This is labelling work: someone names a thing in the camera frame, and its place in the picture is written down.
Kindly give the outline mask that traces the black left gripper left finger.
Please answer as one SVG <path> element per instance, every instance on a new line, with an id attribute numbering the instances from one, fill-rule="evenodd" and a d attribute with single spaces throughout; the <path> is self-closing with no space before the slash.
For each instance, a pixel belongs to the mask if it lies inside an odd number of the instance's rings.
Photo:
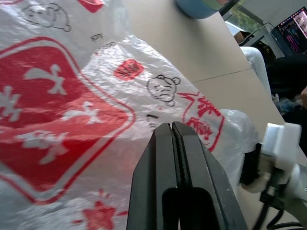
<path id="1" fill-rule="evenodd" d="M 131 183 L 128 230 L 176 230 L 177 176 L 172 131 L 157 127 L 137 163 Z"/>

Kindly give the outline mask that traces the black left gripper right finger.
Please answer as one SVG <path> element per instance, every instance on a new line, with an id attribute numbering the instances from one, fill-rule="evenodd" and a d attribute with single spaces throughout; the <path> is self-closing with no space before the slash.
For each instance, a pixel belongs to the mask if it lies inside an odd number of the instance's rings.
<path id="1" fill-rule="evenodd" d="M 195 130 L 174 122 L 181 184 L 182 230 L 245 230 L 247 225 L 225 170 Z"/>

